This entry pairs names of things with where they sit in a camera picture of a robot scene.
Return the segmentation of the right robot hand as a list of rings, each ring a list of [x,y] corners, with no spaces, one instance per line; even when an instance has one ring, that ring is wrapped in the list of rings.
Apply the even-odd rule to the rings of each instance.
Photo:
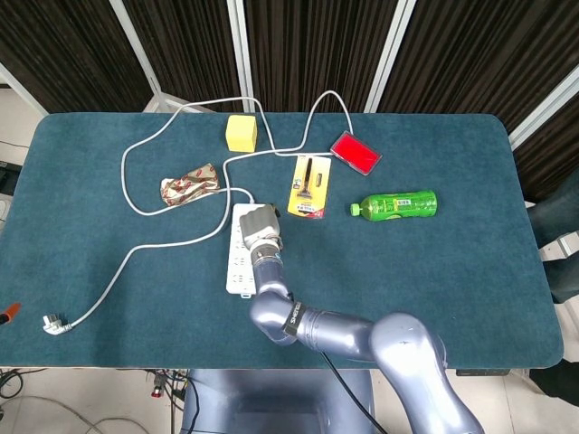
[[[263,246],[282,249],[280,224],[273,205],[263,204],[241,215],[239,223],[243,244],[249,252]]]

